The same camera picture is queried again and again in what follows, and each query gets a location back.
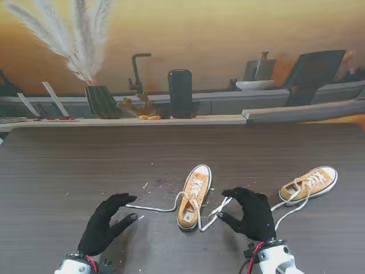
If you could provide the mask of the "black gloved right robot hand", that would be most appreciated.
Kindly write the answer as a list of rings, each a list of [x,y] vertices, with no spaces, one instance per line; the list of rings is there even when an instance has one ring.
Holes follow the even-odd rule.
[[[242,187],[224,190],[222,195],[236,199],[242,207],[241,220],[224,211],[217,214],[217,217],[228,224],[234,232],[241,233],[253,241],[268,241],[277,237],[266,195]]]

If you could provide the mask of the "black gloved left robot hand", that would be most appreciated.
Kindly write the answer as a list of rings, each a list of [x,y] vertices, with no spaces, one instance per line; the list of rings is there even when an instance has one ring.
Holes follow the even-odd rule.
[[[138,215],[131,213],[117,224],[111,226],[111,218],[120,207],[137,199],[128,193],[114,194],[101,202],[87,223],[86,229],[78,245],[81,254],[97,256],[101,254],[125,229],[133,224]]]

